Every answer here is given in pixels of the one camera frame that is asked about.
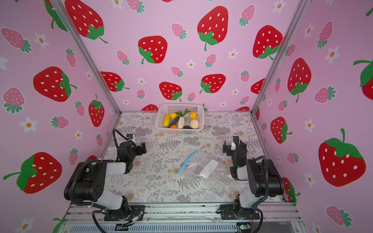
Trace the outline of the clear zip top bag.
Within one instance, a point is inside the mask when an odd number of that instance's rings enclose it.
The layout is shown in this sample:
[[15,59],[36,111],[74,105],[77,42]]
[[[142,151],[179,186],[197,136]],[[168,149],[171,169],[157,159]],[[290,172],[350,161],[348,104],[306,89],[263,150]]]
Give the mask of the clear zip top bag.
[[182,163],[178,187],[193,198],[208,202],[225,202],[249,190],[247,181],[233,178],[230,166],[216,156],[197,150]]

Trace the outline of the beige toy bun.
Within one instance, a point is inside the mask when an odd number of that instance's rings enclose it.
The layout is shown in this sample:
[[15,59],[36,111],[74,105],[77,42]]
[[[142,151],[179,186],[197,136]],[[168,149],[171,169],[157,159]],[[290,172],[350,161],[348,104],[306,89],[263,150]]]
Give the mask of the beige toy bun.
[[197,119],[192,119],[191,121],[190,121],[190,127],[192,128],[192,129],[198,129],[199,128],[199,126],[200,126],[200,122],[199,122],[199,120],[197,120]]

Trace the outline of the white plastic basket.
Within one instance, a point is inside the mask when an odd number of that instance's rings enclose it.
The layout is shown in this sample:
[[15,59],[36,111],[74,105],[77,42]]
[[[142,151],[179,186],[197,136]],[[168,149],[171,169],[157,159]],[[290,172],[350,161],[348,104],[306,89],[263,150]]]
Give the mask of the white plastic basket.
[[162,104],[155,121],[158,130],[170,134],[197,134],[204,124],[205,108],[200,104]]

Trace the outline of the dark brown toy food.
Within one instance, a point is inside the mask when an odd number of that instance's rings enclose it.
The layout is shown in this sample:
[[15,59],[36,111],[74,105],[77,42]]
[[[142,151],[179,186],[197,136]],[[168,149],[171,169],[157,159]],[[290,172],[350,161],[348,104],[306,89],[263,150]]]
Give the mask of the dark brown toy food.
[[171,123],[170,123],[170,125],[169,125],[169,128],[171,128],[172,126],[177,126],[177,124],[178,124],[178,121],[179,121],[179,116],[177,116],[177,117],[175,117],[172,121],[171,121]]

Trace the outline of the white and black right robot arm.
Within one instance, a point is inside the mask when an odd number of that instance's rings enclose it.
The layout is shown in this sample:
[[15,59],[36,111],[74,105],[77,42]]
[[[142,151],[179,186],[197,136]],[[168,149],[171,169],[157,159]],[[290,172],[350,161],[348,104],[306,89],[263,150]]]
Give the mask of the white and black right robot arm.
[[285,186],[273,161],[262,155],[247,158],[247,145],[238,136],[232,144],[223,144],[222,151],[232,159],[231,177],[236,181],[247,181],[249,190],[236,196],[232,204],[223,204],[217,210],[223,220],[263,219],[258,206],[269,197],[281,196]]

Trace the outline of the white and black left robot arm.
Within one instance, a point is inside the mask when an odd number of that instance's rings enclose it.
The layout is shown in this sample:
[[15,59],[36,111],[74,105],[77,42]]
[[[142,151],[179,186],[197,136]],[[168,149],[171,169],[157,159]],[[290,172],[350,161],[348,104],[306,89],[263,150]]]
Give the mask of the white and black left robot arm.
[[130,205],[125,196],[105,188],[105,181],[111,176],[128,174],[135,158],[147,152],[146,143],[137,145],[132,134],[124,136],[117,129],[113,130],[113,140],[116,160],[80,162],[64,190],[64,198],[75,206],[97,208],[92,213],[104,214],[105,221],[129,221],[132,224],[143,219],[145,206]]

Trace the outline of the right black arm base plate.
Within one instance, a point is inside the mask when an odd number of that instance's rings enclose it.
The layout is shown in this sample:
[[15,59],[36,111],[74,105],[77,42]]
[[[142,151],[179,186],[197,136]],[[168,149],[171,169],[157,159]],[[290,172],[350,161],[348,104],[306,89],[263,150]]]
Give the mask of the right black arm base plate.
[[242,208],[240,205],[222,204],[216,210],[222,220],[259,220],[260,214],[253,209]]

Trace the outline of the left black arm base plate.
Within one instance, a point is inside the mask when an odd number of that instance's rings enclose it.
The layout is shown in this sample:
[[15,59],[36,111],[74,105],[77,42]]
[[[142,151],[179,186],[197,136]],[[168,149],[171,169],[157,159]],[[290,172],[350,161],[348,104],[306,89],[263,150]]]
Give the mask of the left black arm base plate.
[[105,213],[104,221],[142,221],[145,213],[145,205],[130,205],[119,210],[109,210]]

